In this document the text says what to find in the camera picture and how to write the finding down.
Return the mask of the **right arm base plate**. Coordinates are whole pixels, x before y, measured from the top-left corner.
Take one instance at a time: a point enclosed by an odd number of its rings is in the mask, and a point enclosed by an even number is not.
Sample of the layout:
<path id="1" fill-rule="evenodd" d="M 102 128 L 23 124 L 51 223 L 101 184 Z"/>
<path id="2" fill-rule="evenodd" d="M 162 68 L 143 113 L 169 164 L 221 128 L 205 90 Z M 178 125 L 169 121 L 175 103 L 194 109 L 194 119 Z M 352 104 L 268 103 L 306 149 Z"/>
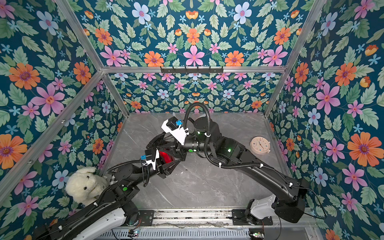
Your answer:
<path id="1" fill-rule="evenodd" d="M 273 220 L 271 216 L 259 219 L 251 214 L 251 206 L 254 202 L 255 199 L 251 199 L 245 209 L 232 209 L 232 215 L 227 217 L 227 219 L 232 220 L 234 226 L 272 226 Z"/>

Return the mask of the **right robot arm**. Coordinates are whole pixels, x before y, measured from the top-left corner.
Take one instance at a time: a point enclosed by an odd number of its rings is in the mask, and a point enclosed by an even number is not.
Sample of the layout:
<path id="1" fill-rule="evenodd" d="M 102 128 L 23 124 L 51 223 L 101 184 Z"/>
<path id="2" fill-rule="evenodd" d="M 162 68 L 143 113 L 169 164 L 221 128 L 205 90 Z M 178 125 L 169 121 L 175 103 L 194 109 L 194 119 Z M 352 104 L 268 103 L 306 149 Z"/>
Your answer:
<path id="1" fill-rule="evenodd" d="M 205 104 L 191 104 L 183 120 L 171 117 L 163 122 L 162 130 L 147 145 L 152 154 L 147 164 L 163 178 L 187 153 L 202 153 L 213 166 L 242 172 L 272 193 L 262 200 L 250 200 L 245 210 L 249 224 L 272 216 L 295 224 L 304 215 L 309 182 L 284 175 L 238 141 L 224 137 Z"/>

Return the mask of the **black hook rail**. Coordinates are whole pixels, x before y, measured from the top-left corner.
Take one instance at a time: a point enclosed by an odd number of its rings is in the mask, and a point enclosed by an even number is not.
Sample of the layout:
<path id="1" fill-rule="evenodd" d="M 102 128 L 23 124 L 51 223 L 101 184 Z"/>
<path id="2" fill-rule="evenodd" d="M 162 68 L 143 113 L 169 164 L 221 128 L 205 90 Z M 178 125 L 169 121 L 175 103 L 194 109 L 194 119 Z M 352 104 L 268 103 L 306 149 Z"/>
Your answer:
<path id="1" fill-rule="evenodd" d="M 220 74 L 223 67 L 160 67 L 162 74 Z"/>

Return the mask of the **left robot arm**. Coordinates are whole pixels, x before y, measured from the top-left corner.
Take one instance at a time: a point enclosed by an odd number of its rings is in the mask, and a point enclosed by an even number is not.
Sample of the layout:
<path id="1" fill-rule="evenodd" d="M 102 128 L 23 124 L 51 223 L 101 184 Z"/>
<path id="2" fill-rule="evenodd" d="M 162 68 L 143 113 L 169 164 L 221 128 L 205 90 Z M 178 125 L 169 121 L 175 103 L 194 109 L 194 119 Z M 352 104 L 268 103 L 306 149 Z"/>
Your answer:
<path id="1" fill-rule="evenodd" d="M 34 240 L 93 240 L 101 234 L 122 226 L 142 223 L 143 217 L 132 199 L 139 192 L 138 184 L 147 184 L 150 177 L 170 175 L 180 160 L 164 163 L 156 160 L 156 166 L 143 160 L 129 161 L 108 170 L 115 183 L 106 187 L 96 200 L 65 220 L 34 231 Z"/>

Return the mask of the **red can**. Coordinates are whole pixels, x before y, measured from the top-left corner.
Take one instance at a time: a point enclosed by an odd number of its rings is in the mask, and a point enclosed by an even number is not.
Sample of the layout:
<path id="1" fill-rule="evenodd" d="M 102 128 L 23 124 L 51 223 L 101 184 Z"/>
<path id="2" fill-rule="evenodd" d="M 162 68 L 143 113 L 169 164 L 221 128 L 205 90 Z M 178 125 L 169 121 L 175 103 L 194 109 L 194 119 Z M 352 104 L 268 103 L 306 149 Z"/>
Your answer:
<path id="1" fill-rule="evenodd" d="M 165 152 L 159 152 L 159 155 L 164 164 L 168 164 L 174 161 L 174 157 Z"/>

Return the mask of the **pink round clock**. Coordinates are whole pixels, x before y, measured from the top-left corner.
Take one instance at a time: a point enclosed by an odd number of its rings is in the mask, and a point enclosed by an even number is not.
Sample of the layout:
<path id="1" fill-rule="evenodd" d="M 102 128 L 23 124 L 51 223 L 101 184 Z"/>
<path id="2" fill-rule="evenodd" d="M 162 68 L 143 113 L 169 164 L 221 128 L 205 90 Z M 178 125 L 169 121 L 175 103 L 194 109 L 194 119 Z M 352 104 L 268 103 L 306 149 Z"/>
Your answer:
<path id="1" fill-rule="evenodd" d="M 271 151 L 271 142 L 263 137 L 254 137 L 250 142 L 251 151 L 258 155 L 266 155 Z"/>

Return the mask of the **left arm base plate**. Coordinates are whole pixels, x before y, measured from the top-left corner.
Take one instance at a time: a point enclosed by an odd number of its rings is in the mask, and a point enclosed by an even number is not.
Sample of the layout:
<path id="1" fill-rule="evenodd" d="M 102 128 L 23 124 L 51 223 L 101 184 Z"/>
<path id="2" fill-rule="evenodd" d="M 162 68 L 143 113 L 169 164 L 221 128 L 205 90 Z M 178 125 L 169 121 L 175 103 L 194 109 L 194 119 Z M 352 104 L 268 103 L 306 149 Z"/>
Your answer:
<path id="1" fill-rule="evenodd" d="M 126 218 L 125 225 L 136 228 L 151 226 L 154 220 L 154 215 L 154 210 L 139 210 L 137 213 Z"/>

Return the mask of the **white plush dog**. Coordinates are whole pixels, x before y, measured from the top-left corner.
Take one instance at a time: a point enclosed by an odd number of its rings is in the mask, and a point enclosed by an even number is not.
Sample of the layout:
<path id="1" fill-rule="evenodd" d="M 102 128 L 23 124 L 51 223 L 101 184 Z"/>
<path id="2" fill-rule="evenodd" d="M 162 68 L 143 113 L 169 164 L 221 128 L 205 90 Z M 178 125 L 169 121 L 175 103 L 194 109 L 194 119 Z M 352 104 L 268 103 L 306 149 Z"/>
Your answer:
<path id="1" fill-rule="evenodd" d="M 84 167 L 69 177 L 65 190 L 75 202 L 88 206 L 109 186 L 105 178 L 95 175 L 96 170 L 95 167 Z"/>

